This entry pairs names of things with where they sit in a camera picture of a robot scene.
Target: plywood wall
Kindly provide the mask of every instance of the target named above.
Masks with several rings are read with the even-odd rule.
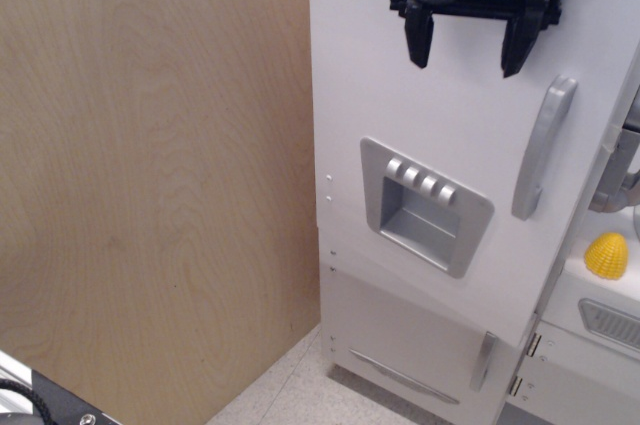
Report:
[[[308,0],[0,0],[0,349],[206,422],[318,319]]]

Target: gray door handle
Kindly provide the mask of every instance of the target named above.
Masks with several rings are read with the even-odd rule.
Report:
[[[544,97],[529,137],[513,194],[511,214],[521,220],[529,218],[538,206],[549,152],[569,111],[576,88],[576,80],[560,75],[553,81]]]
[[[493,355],[493,350],[497,342],[498,337],[493,333],[487,332],[484,336],[482,346],[480,347],[480,353],[476,360],[476,365],[473,367],[471,382],[469,383],[469,388],[474,392],[479,392],[482,389],[484,380],[487,378],[487,372],[489,371],[491,356]]]

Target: white floor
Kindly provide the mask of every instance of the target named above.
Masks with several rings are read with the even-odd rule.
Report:
[[[450,425],[333,365],[320,327],[207,425]]]

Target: silver handle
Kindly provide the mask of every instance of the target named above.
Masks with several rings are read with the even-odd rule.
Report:
[[[353,349],[349,349],[349,351],[358,360],[362,360],[363,362],[368,363],[369,365],[372,365],[376,370],[378,370],[385,377],[395,380],[396,382],[404,385],[405,387],[410,388],[411,390],[424,393],[426,395],[431,395],[432,397],[435,397],[438,400],[442,400],[443,402],[448,403],[450,405],[460,404],[459,400],[456,400],[455,398],[450,397],[449,395],[442,393],[436,390],[435,388],[430,387],[429,385],[425,385],[422,382],[419,382],[411,377],[408,377],[403,373],[397,372],[396,370],[389,368],[386,365],[383,365],[382,363],[378,362],[377,360],[374,360],[373,358],[367,357],[366,355],[363,355],[360,352],[356,352]]]
[[[529,218],[538,206],[549,152],[560,125],[569,111],[576,88],[578,88],[576,80],[558,76],[544,97],[529,137],[513,194],[511,214],[521,220]]]
[[[476,366],[473,368],[473,374],[471,375],[471,382],[469,388],[474,392],[479,392],[482,389],[485,378],[487,378],[487,372],[489,371],[489,364],[491,363],[491,356],[498,337],[493,333],[487,332],[482,341],[480,347],[480,354],[476,360]]]
[[[589,205],[590,210],[613,213],[625,207],[640,204],[640,172],[629,172],[639,146],[640,92],[636,93],[631,104],[615,150],[609,157],[609,162]]]

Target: metal hinge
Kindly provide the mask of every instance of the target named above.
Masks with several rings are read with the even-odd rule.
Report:
[[[518,394],[518,390],[520,389],[520,385],[522,385],[522,377],[516,375],[516,378],[513,380],[511,384],[511,388],[509,389],[509,395],[515,397]]]
[[[531,342],[529,342],[529,348],[527,348],[527,357],[533,357],[535,355],[541,338],[542,335],[540,335],[539,333],[533,334],[533,337],[531,337]]]

